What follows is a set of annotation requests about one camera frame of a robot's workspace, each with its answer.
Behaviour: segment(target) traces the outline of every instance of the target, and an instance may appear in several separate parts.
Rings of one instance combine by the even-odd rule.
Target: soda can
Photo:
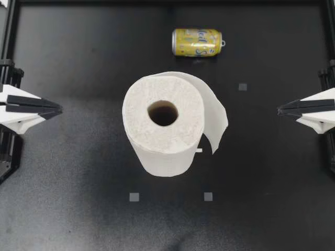
[[[176,56],[214,56],[226,45],[221,32],[213,29],[175,29],[172,52]]]

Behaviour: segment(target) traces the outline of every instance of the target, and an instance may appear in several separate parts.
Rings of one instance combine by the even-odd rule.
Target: dark work surface
[[[175,27],[217,28],[227,46],[176,59]],[[321,137],[276,115],[321,91],[324,36],[312,5],[23,7],[21,87],[64,114],[24,135],[21,167],[0,186],[0,250],[334,250]],[[121,107],[137,79],[171,70],[207,82],[229,127],[213,156],[203,138],[185,174],[159,178],[141,167]]]

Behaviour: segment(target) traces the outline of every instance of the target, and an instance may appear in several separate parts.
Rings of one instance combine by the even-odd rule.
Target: loose paper towel sheet
[[[158,125],[149,117],[148,107],[160,100],[178,110],[171,125]],[[122,118],[144,169],[162,177],[182,174],[190,167],[202,133],[214,153],[228,126],[226,110],[208,85],[182,72],[164,72],[135,82],[126,93]]]

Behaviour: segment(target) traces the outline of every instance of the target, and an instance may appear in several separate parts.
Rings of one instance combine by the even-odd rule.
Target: black metal frame
[[[152,2],[154,4],[179,4],[175,0],[9,0],[8,7],[7,7],[7,17],[5,22],[5,27],[3,31],[2,43],[1,43],[1,58],[2,60],[12,59],[14,54],[14,47],[15,47],[15,40],[16,40],[16,32],[17,32],[17,25],[20,15],[20,8],[22,4],[108,4],[108,3],[118,3],[118,4],[125,4],[125,3],[148,3]],[[181,0],[185,4],[193,5],[194,1],[191,0]],[[335,8],[333,0],[211,0],[211,3],[218,4],[218,3],[225,3],[225,4],[317,4],[320,6],[322,10],[322,17],[323,17],[323,25],[326,34],[326,43],[327,43],[327,50],[328,50],[328,59],[335,59]],[[5,75],[0,71],[0,92],[2,91],[3,84],[10,84],[8,79]],[[2,133],[7,133],[8,131],[4,129],[4,127],[0,126],[0,136]],[[332,156],[332,167],[335,172],[335,134],[329,133],[326,135],[328,139],[328,145],[330,145],[330,151]],[[10,137],[13,142],[21,142],[19,136],[15,135],[11,132]],[[20,152],[20,144],[17,143],[18,147],[13,147],[13,145],[8,146],[7,149],[10,149],[10,154],[12,156],[11,161],[13,162],[13,171],[18,167],[19,163],[19,152]]]
[[[20,88],[23,75],[12,60],[0,60],[1,83]],[[19,167],[22,143],[20,136],[0,125],[0,184]]]

